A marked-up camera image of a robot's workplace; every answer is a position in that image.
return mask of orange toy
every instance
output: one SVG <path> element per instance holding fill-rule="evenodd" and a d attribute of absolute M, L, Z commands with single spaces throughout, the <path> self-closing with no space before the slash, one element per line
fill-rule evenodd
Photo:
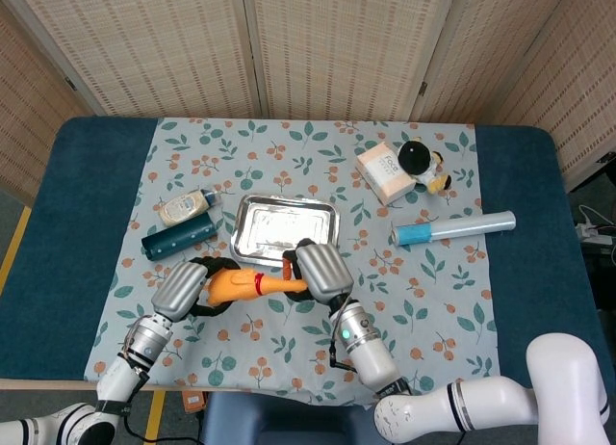
<path fill-rule="evenodd" d="M 254 269 L 222 269 L 210 279 L 208 303 L 220 305 L 228 301 L 247 301 L 271 293 L 301 293 L 307 288 L 308 285 L 302 279 L 274 278 Z"/>

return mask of yellow tape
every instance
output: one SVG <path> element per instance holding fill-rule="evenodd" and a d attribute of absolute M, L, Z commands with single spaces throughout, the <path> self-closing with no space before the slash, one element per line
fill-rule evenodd
<path fill-rule="evenodd" d="M 21 217 L 19 218 L 13 238 L 9 244 L 7 255 L 4 256 L 4 260 L 2 261 L 2 267 L 0 267 L 0 296 L 2 296 L 2 291 L 4 291 L 4 285 L 7 282 L 7 277 L 9 276 L 9 272 L 13 266 L 13 261 L 17 255 L 17 250 L 19 249 L 19 244 L 21 243 L 21 238 L 23 238 L 23 232 L 26 230 L 26 225 L 28 224 L 28 219 L 30 219 L 31 212 L 32 209 L 29 207 L 24 207 L 23 211 L 21 211 Z"/>
<path fill-rule="evenodd" d="M 158 438 L 158 429 L 161 426 L 161 418 L 163 417 L 163 405 L 165 404 L 165 391 L 156 390 L 152 396 L 152 406 L 150 407 L 150 416 L 147 419 L 147 429 L 145 430 L 145 438 L 153 440 Z"/>

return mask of floral tablecloth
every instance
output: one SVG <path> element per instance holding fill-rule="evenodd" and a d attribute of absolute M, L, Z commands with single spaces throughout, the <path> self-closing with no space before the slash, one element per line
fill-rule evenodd
<path fill-rule="evenodd" d="M 355 169 L 355 157 L 379 142 L 399 146 L 416 137 L 443 155 L 442 170 L 453 183 L 435 196 L 417 186 L 382 206 Z M 404 248 L 389 238 L 392 224 L 481 214 L 479 176 L 472 125 L 161 119 L 92 341 L 86 380 L 104 373 L 127 328 L 152 312 L 151 296 L 174 264 L 196 255 L 229 255 L 239 201 L 251 193 L 336 204 L 342 219 L 339 249 L 355 278 L 354 297 L 372 315 L 415 393 L 457 378 L 498 374 L 484 237 Z M 218 236 L 160 262 L 148 261 L 141 238 L 163 228 L 161 204 L 205 187 L 223 193 L 222 205 L 210 210 Z M 249 389 L 313 404 L 369 404 L 372 392 L 356 375 L 327 364 L 327 312 L 312 301 L 271 295 L 235 302 L 216 318 L 189 317 L 173 327 L 150 382 Z M 347 358 L 342 346 L 338 354 Z"/>

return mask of metal tray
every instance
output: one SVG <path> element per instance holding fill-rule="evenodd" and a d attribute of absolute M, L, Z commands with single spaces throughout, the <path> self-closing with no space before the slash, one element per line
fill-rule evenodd
<path fill-rule="evenodd" d="M 241 262 L 282 266 L 282 253 L 303 238 L 338 244 L 340 214 L 336 206 L 315 199 L 248 195 L 240 201 L 231 254 Z"/>

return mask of woven panel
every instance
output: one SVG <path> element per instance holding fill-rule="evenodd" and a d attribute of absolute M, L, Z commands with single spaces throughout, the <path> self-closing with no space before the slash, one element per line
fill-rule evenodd
<path fill-rule="evenodd" d="M 270 116 L 407 120 L 449 3 L 254 0 Z"/>
<path fill-rule="evenodd" d="M 234 0 L 26 1 L 107 113 L 255 116 Z"/>
<path fill-rule="evenodd" d="M 412 119 L 474 122 L 559 0 L 463 0 L 439 39 Z"/>
<path fill-rule="evenodd" d="M 86 110 L 2 6 L 0 45 L 0 186 L 32 205 L 56 132 Z"/>
<path fill-rule="evenodd" d="M 493 121 L 549 131 L 567 178 L 616 140 L 616 0 L 566 0 L 545 29 Z"/>

